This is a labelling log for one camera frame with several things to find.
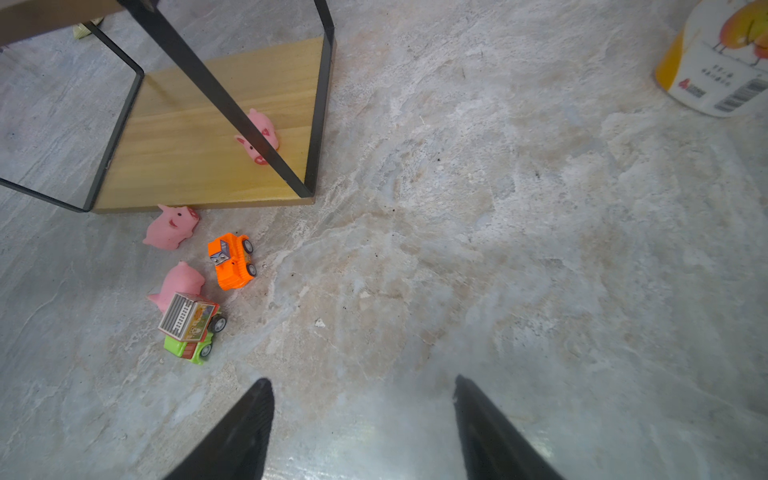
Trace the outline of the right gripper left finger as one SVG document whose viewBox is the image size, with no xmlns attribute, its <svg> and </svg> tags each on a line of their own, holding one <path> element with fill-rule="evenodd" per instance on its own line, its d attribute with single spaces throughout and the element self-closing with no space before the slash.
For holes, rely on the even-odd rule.
<svg viewBox="0 0 768 480">
<path fill-rule="evenodd" d="M 167 477 L 262 478 L 274 411 L 272 383 L 267 378 L 260 378 Z"/>
</svg>

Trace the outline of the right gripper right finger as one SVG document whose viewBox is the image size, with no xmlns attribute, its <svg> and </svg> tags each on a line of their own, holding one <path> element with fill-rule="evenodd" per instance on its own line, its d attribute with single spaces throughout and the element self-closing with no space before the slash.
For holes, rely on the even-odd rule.
<svg viewBox="0 0 768 480">
<path fill-rule="evenodd" d="M 469 479 L 563 479 L 472 380 L 456 378 L 453 403 Z"/>
</svg>

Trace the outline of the green truck with box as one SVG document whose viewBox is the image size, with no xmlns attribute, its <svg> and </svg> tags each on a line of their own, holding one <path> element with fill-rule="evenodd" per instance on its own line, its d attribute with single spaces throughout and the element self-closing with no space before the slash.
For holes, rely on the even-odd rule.
<svg viewBox="0 0 768 480">
<path fill-rule="evenodd" d="M 220 305 L 203 297 L 175 293 L 158 329 L 163 346 L 178 358 L 203 365 L 213 349 L 213 339 L 227 326 Z"/>
</svg>

